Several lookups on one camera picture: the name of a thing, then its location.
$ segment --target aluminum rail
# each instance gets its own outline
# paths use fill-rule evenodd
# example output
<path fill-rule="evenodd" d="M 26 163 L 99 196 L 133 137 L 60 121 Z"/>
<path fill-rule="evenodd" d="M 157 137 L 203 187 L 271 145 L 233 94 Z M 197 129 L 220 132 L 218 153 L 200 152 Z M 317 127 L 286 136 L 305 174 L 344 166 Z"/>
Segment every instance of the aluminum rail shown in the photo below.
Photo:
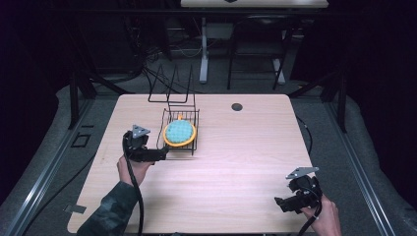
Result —
<path fill-rule="evenodd" d="M 364 168 L 362 167 L 361 161 L 359 160 L 353 145 L 350 143 L 349 137 L 347 136 L 347 134 L 343 133 L 340 130 L 340 127 L 337 124 L 335 114 L 336 111 L 334 107 L 327 102 L 325 103 L 325 108 L 328 112 L 328 115 L 330 116 L 332 126 L 337 131 L 338 136 L 340 137 L 344 147 L 346 148 L 353 176 L 355 177 L 356 182 L 358 183 L 359 188 L 361 189 L 362 195 L 365 198 L 368 208 L 372 214 L 372 217 L 375 219 L 375 222 L 377 223 L 377 227 L 380 230 L 381 235 L 395 235 L 395 232 L 393 231 L 393 228 L 389 223 L 387 215 L 384 212 L 383 206 L 381 205 L 380 200 L 377 194 L 375 193 L 374 188 L 372 187 L 372 184 L 369 181 Z"/>
<path fill-rule="evenodd" d="M 88 114 L 92 104 L 93 101 L 89 99 L 87 99 L 83 104 L 80 112 L 81 116 L 79 122 L 76 123 L 72 130 L 67 131 L 65 134 L 61 145 L 55 153 L 55 156 L 46 164 L 45 168 L 37 178 L 21 209 L 18 211 L 17 215 L 9 226 L 9 229 L 6 231 L 5 236 L 17 236 L 24 233 L 37 209 L 37 206 L 40 204 L 40 201 L 45 195 L 49 185 L 51 184 L 64 159 L 65 150 L 71 144 L 72 139 L 77 135 L 77 130 L 81 125 L 81 121 Z"/>

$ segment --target sleeve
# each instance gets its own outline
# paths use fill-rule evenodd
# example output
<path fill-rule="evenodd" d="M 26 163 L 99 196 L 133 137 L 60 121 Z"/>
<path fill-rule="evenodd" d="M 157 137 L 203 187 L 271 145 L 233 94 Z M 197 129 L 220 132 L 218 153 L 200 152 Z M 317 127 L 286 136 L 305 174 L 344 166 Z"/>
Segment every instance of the sleeve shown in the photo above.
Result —
<path fill-rule="evenodd" d="M 77 235 L 122 235 L 138 199 L 135 188 L 119 182 L 101 200 L 100 207 L 77 231 Z"/>

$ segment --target wooden table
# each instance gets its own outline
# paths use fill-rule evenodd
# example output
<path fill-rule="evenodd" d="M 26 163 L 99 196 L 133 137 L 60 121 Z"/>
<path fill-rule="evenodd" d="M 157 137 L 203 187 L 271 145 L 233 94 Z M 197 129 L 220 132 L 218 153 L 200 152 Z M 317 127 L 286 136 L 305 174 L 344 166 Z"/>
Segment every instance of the wooden table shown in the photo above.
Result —
<path fill-rule="evenodd" d="M 243 109 L 234 111 L 233 103 Z M 194 155 L 169 152 L 141 185 L 144 233 L 298 232 L 305 216 L 283 213 L 273 199 L 293 196 L 285 176 L 296 167 L 311 166 L 289 98 L 196 94 L 196 106 L 200 119 Z M 120 96 L 77 202 L 87 209 L 72 214 L 70 232 L 78 230 L 119 181 L 122 136 L 133 124 L 149 129 L 147 146 L 156 147 L 164 108 L 166 103 L 148 102 L 147 95 Z M 137 206 L 126 232 L 137 232 L 138 214 Z"/>

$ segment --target black hole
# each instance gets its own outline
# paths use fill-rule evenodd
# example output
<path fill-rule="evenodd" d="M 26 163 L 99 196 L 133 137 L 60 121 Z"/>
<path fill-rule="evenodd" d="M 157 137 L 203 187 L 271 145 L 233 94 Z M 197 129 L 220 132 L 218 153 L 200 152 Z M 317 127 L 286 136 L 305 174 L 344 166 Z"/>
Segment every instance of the black hole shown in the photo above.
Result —
<path fill-rule="evenodd" d="M 234 111 L 240 111 L 240 110 L 242 110 L 242 108 L 243 108 L 243 106 L 240 103 L 233 103 L 232 104 L 232 109 Z"/>

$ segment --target human hand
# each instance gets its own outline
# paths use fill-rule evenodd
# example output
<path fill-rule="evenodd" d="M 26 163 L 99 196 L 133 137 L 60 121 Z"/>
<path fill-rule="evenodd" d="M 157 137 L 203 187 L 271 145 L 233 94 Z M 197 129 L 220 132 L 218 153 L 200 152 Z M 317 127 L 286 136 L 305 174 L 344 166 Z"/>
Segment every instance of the human hand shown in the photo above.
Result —
<path fill-rule="evenodd" d="M 138 182 L 138 186 L 142 184 L 145 179 L 145 175 L 147 174 L 148 168 L 154 164 L 154 162 L 136 162 L 130 161 L 132 165 L 132 170 L 136 178 L 136 182 Z M 126 158 L 122 155 L 117 162 L 117 170 L 119 171 L 119 178 L 120 181 L 125 182 L 129 185 L 132 185 L 132 179 L 129 174 L 128 163 L 126 162 Z"/>
<path fill-rule="evenodd" d="M 312 217 L 315 210 L 315 208 L 301 208 L 301 211 L 304 212 L 304 215 L 306 215 L 307 218 Z M 322 212 L 318 219 L 313 222 L 312 228 L 320 236 L 341 235 L 338 209 L 336 204 L 329 200 L 325 195 L 322 196 Z"/>

